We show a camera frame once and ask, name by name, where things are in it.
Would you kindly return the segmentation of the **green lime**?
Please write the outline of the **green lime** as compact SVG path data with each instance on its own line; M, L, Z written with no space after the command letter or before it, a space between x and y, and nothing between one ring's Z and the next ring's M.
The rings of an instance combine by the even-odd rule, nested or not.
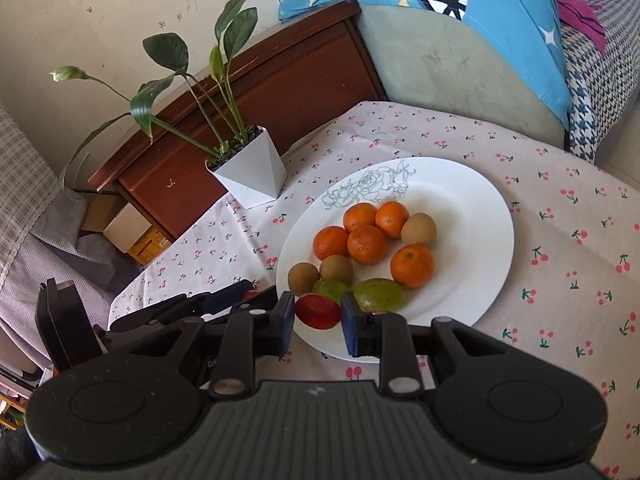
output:
M364 312L397 312L405 304L402 288L388 278L369 278L352 289L358 307Z
M320 280L312 288L314 294L329 298L336 304L341 304L342 298L351 291L348 285L336 278Z

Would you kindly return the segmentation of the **red cherry tomato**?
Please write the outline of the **red cherry tomato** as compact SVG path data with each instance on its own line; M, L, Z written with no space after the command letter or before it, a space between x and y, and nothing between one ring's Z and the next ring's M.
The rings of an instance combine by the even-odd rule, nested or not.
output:
M341 307L322 295L308 294L296 300L295 315L299 321L315 330L330 330L341 322Z

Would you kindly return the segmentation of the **large mandarin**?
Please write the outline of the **large mandarin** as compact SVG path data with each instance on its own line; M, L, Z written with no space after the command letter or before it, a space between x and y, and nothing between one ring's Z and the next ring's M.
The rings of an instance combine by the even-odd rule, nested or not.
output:
M434 257L422 244L402 246L390 259L390 275L401 286L419 288L432 278L434 272Z

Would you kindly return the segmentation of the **brown kiwi front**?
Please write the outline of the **brown kiwi front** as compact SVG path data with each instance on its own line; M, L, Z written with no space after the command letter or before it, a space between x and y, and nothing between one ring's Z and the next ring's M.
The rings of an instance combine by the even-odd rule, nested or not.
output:
M319 280L320 273L317 267L309 262L295 263L288 270L288 289L295 296L309 294Z

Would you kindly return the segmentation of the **brown kiwi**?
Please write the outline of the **brown kiwi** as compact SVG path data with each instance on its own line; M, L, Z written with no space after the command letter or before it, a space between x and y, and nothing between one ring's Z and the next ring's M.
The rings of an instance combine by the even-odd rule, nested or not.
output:
M354 279L354 274L352 260L342 255L326 257L320 264L322 280L337 280L345 285L350 285Z
M424 212L417 212L409 217L400 233L404 244L421 244L430 247L437 238L435 220Z
M288 270L288 289L295 296L309 294L319 280L320 273L317 267L309 262L295 263Z

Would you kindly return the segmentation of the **dimpled mandarin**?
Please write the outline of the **dimpled mandarin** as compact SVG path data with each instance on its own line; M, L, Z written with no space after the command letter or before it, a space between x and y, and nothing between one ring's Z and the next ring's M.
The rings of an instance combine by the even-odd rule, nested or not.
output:
M347 239L349 255L363 266L383 261L388 253L388 241L376 226L358 226Z

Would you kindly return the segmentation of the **orange mandarin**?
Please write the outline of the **orange mandarin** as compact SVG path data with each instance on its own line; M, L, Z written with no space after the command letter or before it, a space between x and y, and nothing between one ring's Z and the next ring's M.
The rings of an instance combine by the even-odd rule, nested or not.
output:
M331 256L348 257L348 232L342 226L326 226L312 241L314 256L320 261Z

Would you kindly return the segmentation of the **brown kiwi back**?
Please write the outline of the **brown kiwi back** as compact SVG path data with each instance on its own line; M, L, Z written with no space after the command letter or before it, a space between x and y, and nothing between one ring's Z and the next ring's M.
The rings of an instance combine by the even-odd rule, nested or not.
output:
M400 233L404 244L421 244L430 247L437 238L435 220L424 212L417 212L409 217Z

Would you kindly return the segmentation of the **small mandarin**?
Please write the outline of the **small mandarin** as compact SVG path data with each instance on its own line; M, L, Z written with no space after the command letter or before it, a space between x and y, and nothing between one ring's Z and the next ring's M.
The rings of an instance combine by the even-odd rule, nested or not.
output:
M349 207L343 214L344 229L351 233L360 226L375 226L378 208L370 203L358 203Z

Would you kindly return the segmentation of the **grey checked fabric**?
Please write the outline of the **grey checked fabric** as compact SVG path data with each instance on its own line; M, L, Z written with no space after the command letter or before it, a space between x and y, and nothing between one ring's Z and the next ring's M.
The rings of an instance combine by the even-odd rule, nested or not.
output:
M104 326L115 296L140 273L104 235L80 234L87 208L2 110L1 330L41 368L50 364L35 321L41 284L72 281L89 320Z

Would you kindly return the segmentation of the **yellow labelled box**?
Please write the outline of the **yellow labelled box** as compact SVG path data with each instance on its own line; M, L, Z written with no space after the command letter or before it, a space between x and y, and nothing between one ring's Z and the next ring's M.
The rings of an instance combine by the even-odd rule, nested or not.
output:
M140 238L127 250L127 254L139 266L148 266L155 258L161 255L171 241L154 226L146 230Z

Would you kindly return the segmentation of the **cardboard box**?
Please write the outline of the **cardboard box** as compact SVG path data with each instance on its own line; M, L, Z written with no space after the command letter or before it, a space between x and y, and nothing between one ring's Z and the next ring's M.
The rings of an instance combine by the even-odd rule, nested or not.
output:
M106 226L103 234L121 252L128 252L151 226L137 208L127 204Z

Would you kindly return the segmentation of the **cherry print tablecloth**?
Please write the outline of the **cherry print tablecloth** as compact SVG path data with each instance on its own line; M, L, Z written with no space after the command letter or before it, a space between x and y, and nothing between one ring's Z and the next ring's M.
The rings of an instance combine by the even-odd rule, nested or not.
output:
M113 301L111 318L178 294L277 277L302 213L353 172L386 160L460 162L503 196L514 223L506 284L478 328L589 380L608 407L594 456L613 479L639 474L639 195L559 148L489 122L367 102L285 155L288 182L251 210L224 197Z

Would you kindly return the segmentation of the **green leafy plant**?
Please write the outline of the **green leafy plant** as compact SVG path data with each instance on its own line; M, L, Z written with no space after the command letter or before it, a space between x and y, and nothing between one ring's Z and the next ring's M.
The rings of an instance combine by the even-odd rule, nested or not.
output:
M214 25L215 44L209 53L210 76L212 76L213 82L231 116L224 116L224 112L219 106L215 106L214 110L228 125L232 133L230 140L226 140L221 136L208 115L204 116L206 124L217 139L217 144L212 148L195 141L192 136L181 132L175 126L169 125L168 122L153 113L156 99L177 78L184 80L196 105L202 104L201 99L210 100L212 98L196 80L195 76L189 72L190 54L186 42L175 32L162 32L145 38L142 41L142 46L146 55L155 64L169 70L169 74L163 78L150 80L142 84L132 98L127 98L122 93L114 90L114 93L128 103L128 110L104 122L94 129L92 133L89 133L78 146L76 152L70 156L70 161L73 162L79 153L104 130L128 116L134 118L141 131L149 139L154 138L153 129L155 127L163 128L204 152L206 159L215 164L225 162L232 154L247 146L250 143L250 127L243 122L230 82L232 60L248 43L258 23L258 10L254 6L248 8L245 3L247 3L247 0L229 0L224 5L224 10L222 10Z

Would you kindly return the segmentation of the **purple cloth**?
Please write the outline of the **purple cloth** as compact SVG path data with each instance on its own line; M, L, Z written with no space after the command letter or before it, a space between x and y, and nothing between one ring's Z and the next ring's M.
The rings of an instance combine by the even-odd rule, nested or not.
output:
M605 30L586 0L555 0L559 18L562 22L588 37L594 46L605 52Z

